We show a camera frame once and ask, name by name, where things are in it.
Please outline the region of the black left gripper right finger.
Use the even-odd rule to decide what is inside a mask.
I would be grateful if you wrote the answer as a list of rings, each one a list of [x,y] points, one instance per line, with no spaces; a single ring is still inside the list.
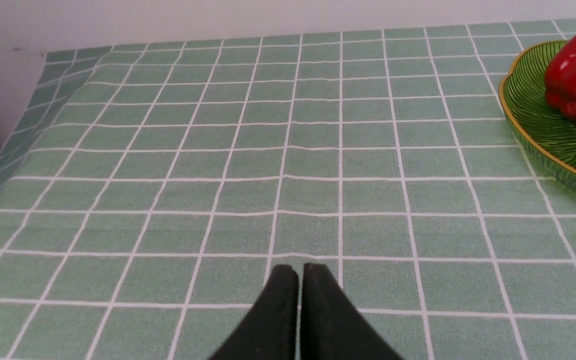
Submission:
[[[302,273],[302,360],[401,360],[351,303],[324,264]]]

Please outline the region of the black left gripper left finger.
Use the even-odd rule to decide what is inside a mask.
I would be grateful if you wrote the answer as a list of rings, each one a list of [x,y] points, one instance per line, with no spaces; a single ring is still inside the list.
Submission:
[[[296,355],[299,278],[276,265],[262,292],[211,360],[293,360]]]

